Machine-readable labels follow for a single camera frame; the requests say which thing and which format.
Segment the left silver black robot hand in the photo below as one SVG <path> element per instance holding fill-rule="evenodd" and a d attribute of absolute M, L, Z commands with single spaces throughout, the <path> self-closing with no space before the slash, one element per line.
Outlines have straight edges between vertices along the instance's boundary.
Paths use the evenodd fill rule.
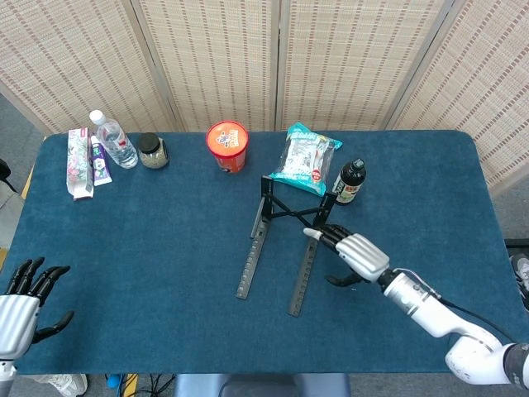
<path fill-rule="evenodd" d="M 59 278 L 69 272 L 67 266 L 51 266 L 41 274 L 36 271 L 45 259 L 23 261 L 12 273 L 1 295 L 1 360 L 16 361 L 39 342 L 64 330 L 74 317 L 68 311 L 56 324 L 37 327 L 45 301 Z"/>

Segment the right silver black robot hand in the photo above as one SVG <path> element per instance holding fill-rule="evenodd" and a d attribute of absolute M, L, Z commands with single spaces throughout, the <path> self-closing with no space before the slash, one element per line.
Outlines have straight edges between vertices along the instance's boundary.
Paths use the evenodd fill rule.
<path fill-rule="evenodd" d="M 351 273 L 344 278 L 325 276 L 331 285 L 345 288 L 360 282 L 377 281 L 389 268 L 389 257 L 384 252 L 366 237 L 352 233 L 343 226 L 326 224 L 317 228 L 305 227 L 303 233 L 322 242 L 349 266 Z"/>

